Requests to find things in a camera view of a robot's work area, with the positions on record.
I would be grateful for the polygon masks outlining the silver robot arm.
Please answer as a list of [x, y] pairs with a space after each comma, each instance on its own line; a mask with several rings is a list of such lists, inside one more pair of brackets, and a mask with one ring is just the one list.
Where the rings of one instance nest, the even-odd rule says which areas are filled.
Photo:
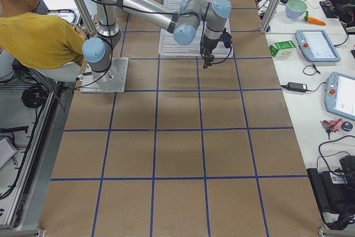
[[214, 49], [223, 43], [232, 49], [231, 34], [225, 24], [231, 12], [229, 0], [182, 0], [174, 11], [153, 0], [93, 0], [103, 7], [114, 6], [158, 26], [172, 34], [176, 43], [188, 46], [195, 40], [197, 29], [202, 26], [199, 54], [203, 68], [216, 65]]

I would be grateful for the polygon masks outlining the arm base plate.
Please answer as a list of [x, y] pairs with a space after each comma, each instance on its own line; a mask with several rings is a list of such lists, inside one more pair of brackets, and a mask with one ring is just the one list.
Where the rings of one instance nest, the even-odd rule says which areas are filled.
[[85, 75], [79, 88], [82, 93], [124, 93], [126, 76], [128, 72], [129, 58], [113, 58], [108, 72], [103, 74], [93, 72], [89, 63], [87, 63]]

